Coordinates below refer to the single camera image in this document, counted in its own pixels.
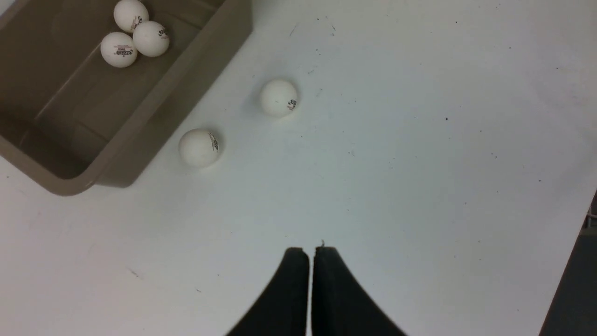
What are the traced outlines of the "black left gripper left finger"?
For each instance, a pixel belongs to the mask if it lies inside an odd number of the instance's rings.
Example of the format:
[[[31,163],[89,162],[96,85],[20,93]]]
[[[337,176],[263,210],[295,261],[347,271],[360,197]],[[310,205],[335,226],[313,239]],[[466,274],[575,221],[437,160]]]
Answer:
[[[310,272],[303,249],[286,249],[268,285],[228,335],[305,336]]]

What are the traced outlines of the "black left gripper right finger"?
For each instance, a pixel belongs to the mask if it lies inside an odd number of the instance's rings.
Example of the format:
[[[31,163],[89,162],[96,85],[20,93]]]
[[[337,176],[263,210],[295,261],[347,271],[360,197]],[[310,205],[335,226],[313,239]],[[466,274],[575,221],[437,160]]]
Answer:
[[[311,330],[314,336],[404,336],[371,299],[334,247],[315,250]]]

